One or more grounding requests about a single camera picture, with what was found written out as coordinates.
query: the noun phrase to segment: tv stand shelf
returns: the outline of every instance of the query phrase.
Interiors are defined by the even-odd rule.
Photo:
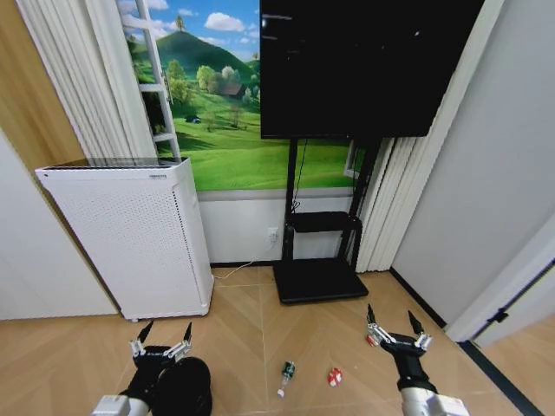
[[[280,262],[274,267],[274,275],[279,298],[284,304],[349,299],[368,294],[368,289],[341,258]]]
[[[299,212],[291,214],[295,232],[343,231],[356,228],[356,218],[347,212]]]

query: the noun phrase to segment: small green bottle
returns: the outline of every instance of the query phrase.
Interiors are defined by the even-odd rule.
[[[285,396],[285,386],[293,378],[295,373],[295,363],[293,361],[286,361],[284,368],[281,370],[281,387],[277,390],[277,395],[281,398]]]

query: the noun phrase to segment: wall outlet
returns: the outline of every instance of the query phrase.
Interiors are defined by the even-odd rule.
[[[268,241],[270,243],[275,243],[278,240],[278,228],[270,227],[268,228]]]

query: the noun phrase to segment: television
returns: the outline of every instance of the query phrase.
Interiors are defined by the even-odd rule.
[[[427,135],[482,4],[262,0],[262,137]]]

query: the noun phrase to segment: green hill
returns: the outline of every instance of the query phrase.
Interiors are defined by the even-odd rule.
[[[238,69],[243,82],[249,82],[254,71],[235,55],[227,50],[201,41],[198,37],[187,32],[174,32],[156,41],[162,67],[172,59],[177,59],[185,69],[187,78],[194,78],[201,65],[208,65],[216,71],[229,65]],[[138,45],[135,52],[147,59],[147,47]]]

